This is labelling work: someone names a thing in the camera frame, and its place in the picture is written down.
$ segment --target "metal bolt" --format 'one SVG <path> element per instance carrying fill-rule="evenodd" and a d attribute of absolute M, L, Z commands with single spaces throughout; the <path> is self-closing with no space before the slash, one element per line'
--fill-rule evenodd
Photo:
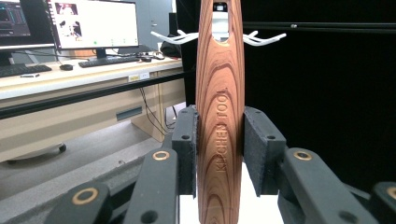
<path fill-rule="evenodd" d="M 311 154 L 304 151 L 296 151 L 294 152 L 294 157 L 299 159 L 300 161 L 310 161 L 312 160 Z"/>
<path fill-rule="evenodd" d="M 152 159 L 156 161 L 166 161 L 171 155 L 167 151 L 158 151 L 152 154 Z"/>
<path fill-rule="evenodd" d="M 81 194 L 83 194 L 83 193 L 85 193 L 85 192 L 89 192 L 89 193 L 91 193 L 92 195 L 89 197 L 89 198 L 87 198 L 87 199 L 80 199 L 79 198 L 79 196 L 81 195 Z M 83 204 L 86 204 L 86 203 L 90 203 L 90 202 L 92 202 L 97 196 L 98 196 L 98 190 L 97 189 L 95 189 L 95 188 L 88 188 L 88 189 L 82 189 L 82 190 L 80 190 L 78 193 L 76 193 L 74 196 L 73 196 L 73 199 L 72 199 L 72 202 L 73 202 L 73 204 L 75 204 L 75 205 L 83 205 Z"/>
<path fill-rule="evenodd" d="M 387 189 L 388 195 L 396 200 L 396 187 L 390 187 Z"/>

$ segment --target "black backdrop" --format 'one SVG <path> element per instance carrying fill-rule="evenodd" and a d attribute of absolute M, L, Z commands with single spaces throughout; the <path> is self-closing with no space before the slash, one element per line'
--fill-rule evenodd
<path fill-rule="evenodd" d="M 245 45 L 246 104 L 266 113 L 289 147 L 317 152 L 365 191 L 396 181 L 396 2 L 378 2 L 242 1 L 245 34 L 288 35 Z M 179 29 L 198 31 L 199 7 L 177 1 Z M 182 56 L 193 69 L 196 42 Z M 188 104 L 194 93 L 186 80 Z"/>

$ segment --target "desk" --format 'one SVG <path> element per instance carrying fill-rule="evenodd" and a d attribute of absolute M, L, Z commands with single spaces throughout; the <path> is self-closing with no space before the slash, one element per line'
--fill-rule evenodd
<path fill-rule="evenodd" d="M 50 99 L 72 93 L 97 90 L 128 82 L 128 76 L 150 77 L 181 72 L 181 61 L 153 60 L 152 63 L 121 63 L 80 68 L 80 60 L 63 61 L 74 65 L 73 71 L 61 71 L 59 63 L 46 63 L 52 71 L 40 77 L 3 77 L 0 81 L 0 107 Z M 145 88 L 148 106 L 164 126 L 163 110 L 185 101 L 183 80 Z M 0 161 L 37 152 L 42 148 L 91 133 L 123 120 L 116 114 L 141 106 L 142 114 L 131 122 L 158 141 L 163 135 L 148 121 L 140 90 L 125 91 L 92 100 L 64 105 L 35 113 L 0 119 Z"/>

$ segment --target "gray floor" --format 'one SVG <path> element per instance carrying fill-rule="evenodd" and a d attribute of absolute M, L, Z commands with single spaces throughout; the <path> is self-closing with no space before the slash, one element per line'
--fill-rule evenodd
<path fill-rule="evenodd" d="M 174 122 L 171 107 L 167 117 L 168 123 Z M 64 153 L 54 149 L 15 164 L 0 162 L 0 223 L 21 223 L 19 217 L 26 223 L 40 223 L 40 218 L 26 216 L 33 216 L 34 209 L 69 189 L 108 174 L 162 144 L 130 121 L 64 143 Z"/>

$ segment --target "black cable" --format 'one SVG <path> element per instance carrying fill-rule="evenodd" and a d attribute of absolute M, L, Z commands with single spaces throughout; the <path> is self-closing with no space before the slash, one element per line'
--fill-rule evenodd
<path fill-rule="evenodd" d="M 164 120 L 165 120 L 166 128 L 169 129 L 169 130 L 174 130 L 175 128 L 172 128 L 172 127 L 170 127 L 170 126 L 171 126 L 171 125 L 174 125 L 175 122 L 172 122 L 172 123 L 168 124 L 167 115 L 166 115 L 166 108 L 164 109 L 164 111 L 165 111 L 165 112 L 164 112 L 164 114 L 165 114 Z"/>
<path fill-rule="evenodd" d="M 162 134 L 165 135 L 164 133 L 169 133 L 168 131 L 165 130 L 165 128 L 161 125 L 160 121 L 157 119 L 157 117 L 154 115 L 154 113 L 151 111 L 151 109 L 149 108 L 148 102 L 146 100 L 146 94 L 143 88 L 140 88 L 140 93 L 142 94 L 143 97 L 143 102 L 145 103 L 145 107 L 146 107 L 146 116 L 148 117 L 149 122 Z M 155 125 L 154 121 L 152 121 L 149 118 L 149 113 L 150 112 L 151 116 L 155 118 L 155 120 L 157 120 L 157 122 L 160 124 L 161 129 Z"/>

